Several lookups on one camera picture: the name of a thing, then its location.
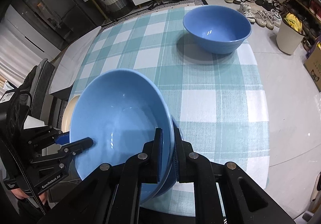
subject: refrigerator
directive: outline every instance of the refrigerator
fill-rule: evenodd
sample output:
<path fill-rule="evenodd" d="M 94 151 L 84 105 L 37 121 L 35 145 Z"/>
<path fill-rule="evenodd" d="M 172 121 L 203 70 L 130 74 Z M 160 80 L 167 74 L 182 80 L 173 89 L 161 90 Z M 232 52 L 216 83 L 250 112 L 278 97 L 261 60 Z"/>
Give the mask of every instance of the refrigerator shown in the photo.
<path fill-rule="evenodd" d="M 91 1 L 83 0 L 42 0 L 51 13 L 55 23 L 66 28 L 67 41 L 74 41 L 97 26 L 101 26 L 104 17 Z"/>

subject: beige bowl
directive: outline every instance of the beige bowl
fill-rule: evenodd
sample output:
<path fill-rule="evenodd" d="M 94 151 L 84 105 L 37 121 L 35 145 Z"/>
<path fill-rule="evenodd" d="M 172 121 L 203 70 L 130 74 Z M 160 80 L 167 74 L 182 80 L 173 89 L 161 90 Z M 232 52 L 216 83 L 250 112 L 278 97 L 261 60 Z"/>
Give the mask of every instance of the beige bowl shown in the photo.
<path fill-rule="evenodd" d="M 62 132 L 67 132 L 70 130 L 71 116 L 73 115 L 73 110 L 75 109 L 78 99 L 79 96 L 74 96 L 73 99 L 71 99 L 70 102 L 67 104 L 64 115 L 62 116 Z"/>

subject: bolt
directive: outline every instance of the bolt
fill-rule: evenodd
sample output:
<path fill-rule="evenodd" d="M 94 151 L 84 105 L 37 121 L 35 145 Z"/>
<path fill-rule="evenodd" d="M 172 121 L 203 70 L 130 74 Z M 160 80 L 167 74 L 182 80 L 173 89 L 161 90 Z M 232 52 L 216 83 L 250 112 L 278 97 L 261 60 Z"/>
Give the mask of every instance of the bolt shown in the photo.
<path fill-rule="evenodd" d="M 229 168 L 229 169 L 231 169 L 231 170 L 234 170 L 234 169 L 236 169 L 236 164 L 234 163 L 234 162 L 228 162 L 227 164 L 226 164 L 226 166 Z"/>
<path fill-rule="evenodd" d="M 196 153 L 196 152 L 191 152 L 188 156 L 189 156 L 191 159 L 197 159 L 197 158 L 198 158 L 198 153 Z"/>
<path fill-rule="evenodd" d="M 102 171 L 107 171 L 109 169 L 109 164 L 103 163 L 99 166 L 99 169 L 101 169 Z"/>
<path fill-rule="evenodd" d="M 141 159 L 141 160 L 145 160 L 146 158 L 147 158 L 147 154 L 146 153 L 140 153 L 140 154 L 138 154 L 138 156 L 137 156 L 139 159 Z"/>

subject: tablecloth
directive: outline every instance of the tablecloth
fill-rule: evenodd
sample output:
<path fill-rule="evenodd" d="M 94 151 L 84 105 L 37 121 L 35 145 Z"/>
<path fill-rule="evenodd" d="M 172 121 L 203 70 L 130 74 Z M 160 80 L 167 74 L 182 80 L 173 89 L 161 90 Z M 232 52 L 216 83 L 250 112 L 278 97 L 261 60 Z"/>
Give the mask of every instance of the tablecloth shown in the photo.
<path fill-rule="evenodd" d="M 203 51 L 183 27 L 193 7 L 159 11 L 106 29 L 81 65 L 70 99 L 101 73 L 130 68 L 159 88 L 184 140 L 210 161 L 234 161 L 262 188 L 269 167 L 269 119 L 253 51 L 245 40 L 229 55 Z M 193 184 L 176 183 L 142 206 L 194 216 Z"/>

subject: laundry basket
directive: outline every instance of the laundry basket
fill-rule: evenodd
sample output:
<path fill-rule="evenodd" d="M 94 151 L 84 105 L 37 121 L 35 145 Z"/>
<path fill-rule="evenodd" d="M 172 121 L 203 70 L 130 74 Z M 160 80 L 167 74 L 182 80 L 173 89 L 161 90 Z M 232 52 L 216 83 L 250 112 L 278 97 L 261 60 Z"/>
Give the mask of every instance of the laundry basket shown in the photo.
<path fill-rule="evenodd" d="M 288 26 L 282 18 L 282 23 L 278 35 L 276 36 L 276 42 L 282 52 L 293 55 L 294 51 L 301 43 L 303 37 L 304 35 L 301 35 L 293 28 Z"/>
<path fill-rule="evenodd" d="M 120 18 L 133 10 L 128 0 L 102 0 L 114 18 Z"/>

